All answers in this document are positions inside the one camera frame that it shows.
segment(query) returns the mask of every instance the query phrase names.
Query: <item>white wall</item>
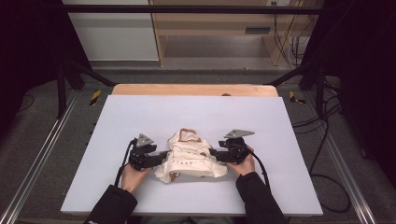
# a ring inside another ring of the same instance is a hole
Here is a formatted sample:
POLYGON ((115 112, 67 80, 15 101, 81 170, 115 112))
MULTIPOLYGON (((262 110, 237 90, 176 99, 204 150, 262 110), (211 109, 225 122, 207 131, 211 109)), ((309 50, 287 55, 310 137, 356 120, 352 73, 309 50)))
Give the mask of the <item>white wall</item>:
MULTIPOLYGON (((148 5, 147 0, 63 0, 66 5, 148 5)), ((69 13, 90 61, 158 61, 149 14, 69 13)))

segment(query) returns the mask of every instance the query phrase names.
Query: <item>gray floor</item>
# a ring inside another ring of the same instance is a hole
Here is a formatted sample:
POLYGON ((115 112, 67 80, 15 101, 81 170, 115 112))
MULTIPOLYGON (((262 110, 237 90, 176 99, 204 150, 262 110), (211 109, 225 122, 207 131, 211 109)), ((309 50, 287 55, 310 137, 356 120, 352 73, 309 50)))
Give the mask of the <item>gray floor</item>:
MULTIPOLYGON (((121 68, 118 66, 118 69, 115 69, 117 66, 111 63, 98 63, 96 68, 103 76, 123 83, 259 85, 274 80, 290 70, 290 65, 286 63, 279 67, 271 65, 260 39, 234 37, 222 39, 222 42, 220 40, 219 37, 172 39, 164 67, 152 64, 148 66, 147 63, 143 63, 144 65, 131 70, 131 63, 121 63, 121 68)), ((73 180, 86 143, 90 140, 90 132, 94 129, 94 123, 100 116, 106 95, 111 93, 111 88, 89 77, 83 77, 87 82, 86 87, 78 92, 76 106, 26 201, 22 202, 17 223, 45 223, 42 219, 50 220, 48 223, 57 223, 56 220, 61 220, 58 223, 67 223, 66 220, 75 220, 79 223, 84 218, 62 214, 60 208, 64 200, 64 191, 73 180), (89 105, 96 90, 102 91, 101 96, 96 105, 89 105)), ((277 87, 279 95, 284 98, 292 123, 315 116, 308 104, 290 101, 290 91, 294 91, 298 99, 313 95, 312 91, 299 91, 296 85, 298 80, 299 78, 296 77, 277 87)), ((22 108, 32 102, 31 96, 35 101, 26 110, 17 114, 13 128, 0 139, 1 211, 5 211, 12 201, 56 120, 56 94, 55 82, 31 89, 25 97, 22 108)), ((309 133, 303 132, 315 128, 316 125, 295 130, 307 167, 310 166, 318 150, 322 133, 320 129, 309 133)), ((361 157, 359 144, 342 114, 336 113, 330 118, 330 133, 356 179, 376 223, 396 223, 396 190, 375 161, 361 157)), ((328 175, 341 182, 328 146, 325 146, 321 152, 314 173, 328 175)), ((342 208, 347 204, 343 191, 333 183, 320 178, 313 178, 313 182, 318 190, 318 197, 324 204, 331 208, 342 208)), ((334 213, 323 209, 322 217, 294 217, 291 223, 362 223, 357 216, 356 208, 355 204, 345 213, 334 213)))

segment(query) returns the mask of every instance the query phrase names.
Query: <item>person's left hand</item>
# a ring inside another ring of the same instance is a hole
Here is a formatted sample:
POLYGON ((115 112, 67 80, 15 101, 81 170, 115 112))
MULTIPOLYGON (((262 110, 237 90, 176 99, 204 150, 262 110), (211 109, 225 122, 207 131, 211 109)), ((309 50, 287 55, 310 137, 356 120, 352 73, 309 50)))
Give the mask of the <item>person's left hand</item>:
POLYGON ((122 189, 125 189, 132 194, 135 193, 150 171, 152 171, 152 168, 146 168, 144 170, 137 171, 131 164, 128 163, 125 165, 122 171, 122 189))

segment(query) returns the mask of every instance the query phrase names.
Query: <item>black sleeve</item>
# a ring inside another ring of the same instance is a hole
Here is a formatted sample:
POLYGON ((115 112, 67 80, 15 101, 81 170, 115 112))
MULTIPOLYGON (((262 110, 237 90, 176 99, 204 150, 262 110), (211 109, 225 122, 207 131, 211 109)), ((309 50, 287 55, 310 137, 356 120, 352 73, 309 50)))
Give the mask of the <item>black sleeve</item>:
POLYGON ((245 203, 247 223, 288 223, 270 190, 256 172, 240 175, 236 179, 236 188, 245 203))
POLYGON ((136 205, 137 200, 130 192, 110 185, 84 224, 124 224, 136 205))

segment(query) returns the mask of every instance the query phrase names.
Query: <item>person's right hand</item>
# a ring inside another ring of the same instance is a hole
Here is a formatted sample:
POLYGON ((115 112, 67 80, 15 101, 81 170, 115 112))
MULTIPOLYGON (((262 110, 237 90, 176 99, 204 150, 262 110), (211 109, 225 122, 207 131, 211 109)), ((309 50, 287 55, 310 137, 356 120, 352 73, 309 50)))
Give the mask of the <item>person's right hand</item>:
MULTIPOLYGON (((247 148, 253 151, 253 148, 249 146, 247 146, 247 148)), ((251 172, 255 172, 254 159, 251 154, 248 154, 245 160, 239 164, 235 164, 233 162, 227 162, 226 164, 235 172, 236 176, 247 175, 251 172)))

